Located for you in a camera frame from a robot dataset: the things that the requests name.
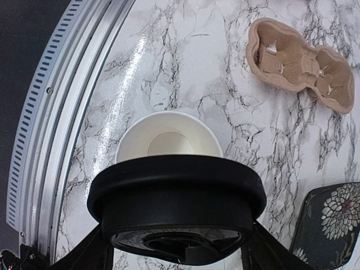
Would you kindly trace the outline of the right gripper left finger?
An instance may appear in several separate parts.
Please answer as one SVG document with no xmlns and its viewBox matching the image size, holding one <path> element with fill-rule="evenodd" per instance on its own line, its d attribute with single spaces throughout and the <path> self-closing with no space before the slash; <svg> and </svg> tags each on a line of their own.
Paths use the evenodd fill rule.
<svg viewBox="0 0 360 270">
<path fill-rule="evenodd" d="M 102 237 L 98 224 L 73 250 L 50 266 L 59 270 L 112 270 L 113 246 Z"/>
</svg>

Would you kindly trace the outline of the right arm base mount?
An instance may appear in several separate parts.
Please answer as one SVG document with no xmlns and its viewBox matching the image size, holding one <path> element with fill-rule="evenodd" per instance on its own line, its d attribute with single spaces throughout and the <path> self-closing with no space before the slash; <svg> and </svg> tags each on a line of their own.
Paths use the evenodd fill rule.
<svg viewBox="0 0 360 270">
<path fill-rule="evenodd" d="M 16 256 L 7 249 L 1 251 L 2 270 L 21 270 L 21 269 L 47 269 L 47 259 L 38 253 L 33 247 L 20 245 L 20 256 Z"/>
</svg>

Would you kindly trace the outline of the black plastic cup lid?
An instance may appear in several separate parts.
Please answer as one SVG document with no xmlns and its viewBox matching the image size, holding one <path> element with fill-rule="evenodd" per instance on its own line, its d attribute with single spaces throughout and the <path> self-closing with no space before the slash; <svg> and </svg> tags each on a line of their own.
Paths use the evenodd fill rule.
<svg viewBox="0 0 360 270">
<path fill-rule="evenodd" d="M 266 203 L 260 176 L 246 165 L 221 157 L 164 155 L 100 172 L 87 208 L 116 249 L 205 266 L 251 238 Z"/>
</svg>

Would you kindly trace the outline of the brown cardboard cup carrier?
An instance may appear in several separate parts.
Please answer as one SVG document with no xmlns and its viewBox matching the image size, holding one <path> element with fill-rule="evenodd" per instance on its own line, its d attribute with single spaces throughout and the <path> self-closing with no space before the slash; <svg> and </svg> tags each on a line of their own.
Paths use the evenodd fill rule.
<svg viewBox="0 0 360 270">
<path fill-rule="evenodd" d="M 294 28 L 270 18 L 255 20 L 246 59 L 262 82 L 289 92 L 309 89 L 326 107 L 342 114 L 354 106 L 354 76 L 347 60 L 326 46 L 311 47 Z"/>
</svg>

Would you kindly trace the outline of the black floral square plate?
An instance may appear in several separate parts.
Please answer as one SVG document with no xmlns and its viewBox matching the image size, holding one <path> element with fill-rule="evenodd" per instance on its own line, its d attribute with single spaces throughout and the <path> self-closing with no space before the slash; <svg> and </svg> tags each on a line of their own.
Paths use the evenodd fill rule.
<svg viewBox="0 0 360 270">
<path fill-rule="evenodd" d="M 359 236 L 359 183 L 311 190 L 296 222 L 290 252 L 313 269 L 347 264 Z"/>
</svg>

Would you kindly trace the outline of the aluminium front rail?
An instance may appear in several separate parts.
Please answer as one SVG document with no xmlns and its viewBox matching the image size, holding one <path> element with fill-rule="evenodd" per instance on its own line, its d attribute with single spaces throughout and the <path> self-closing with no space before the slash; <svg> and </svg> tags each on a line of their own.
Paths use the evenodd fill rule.
<svg viewBox="0 0 360 270">
<path fill-rule="evenodd" d="M 84 113 L 132 1 L 71 1 L 35 70 L 20 114 L 6 221 L 19 242 L 56 253 L 62 197 Z"/>
</svg>

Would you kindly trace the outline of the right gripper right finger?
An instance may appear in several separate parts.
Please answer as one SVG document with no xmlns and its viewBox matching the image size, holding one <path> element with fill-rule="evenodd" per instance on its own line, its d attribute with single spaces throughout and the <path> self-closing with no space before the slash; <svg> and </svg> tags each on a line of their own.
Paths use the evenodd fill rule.
<svg viewBox="0 0 360 270">
<path fill-rule="evenodd" d="M 244 270 L 312 269 L 307 263 L 290 253 L 259 222 L 254 222 L 251 239 L 241 247 Z"/>
</svg>

